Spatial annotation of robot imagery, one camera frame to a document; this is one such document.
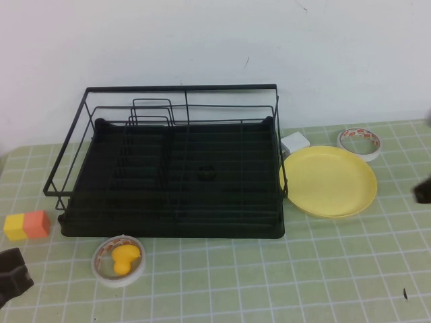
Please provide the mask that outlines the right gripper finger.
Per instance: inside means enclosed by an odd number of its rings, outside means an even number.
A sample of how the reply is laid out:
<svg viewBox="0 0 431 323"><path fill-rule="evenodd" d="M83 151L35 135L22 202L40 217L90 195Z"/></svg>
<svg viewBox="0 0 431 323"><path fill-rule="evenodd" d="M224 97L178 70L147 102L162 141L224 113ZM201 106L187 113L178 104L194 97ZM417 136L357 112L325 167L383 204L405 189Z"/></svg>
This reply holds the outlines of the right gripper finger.
<svg viewBox="0 0 431 323"><path fill-rule="evenodd" d="M419 183L413 188L413 196L416 203L430 204L431 203L431 178Z"/></svg>

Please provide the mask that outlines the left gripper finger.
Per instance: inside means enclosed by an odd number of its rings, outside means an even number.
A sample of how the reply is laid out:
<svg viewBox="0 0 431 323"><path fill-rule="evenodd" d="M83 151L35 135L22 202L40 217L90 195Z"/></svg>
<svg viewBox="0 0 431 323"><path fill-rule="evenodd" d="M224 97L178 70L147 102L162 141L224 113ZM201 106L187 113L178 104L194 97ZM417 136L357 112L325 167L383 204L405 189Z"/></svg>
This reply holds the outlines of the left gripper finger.
<svg viewBox="0 0 431 323"><path fill-rule="evenodd" d="M25 293L34 285L26 265L21 265L7 273L1 273L1 303Z"/></svg>
<svg viewBox="0 0 431 323"><path fill-rule="evenodd" d="M11 248L0 252L0 272L7 274L20 266L24 266L25 261L19 248Z"/></svg>

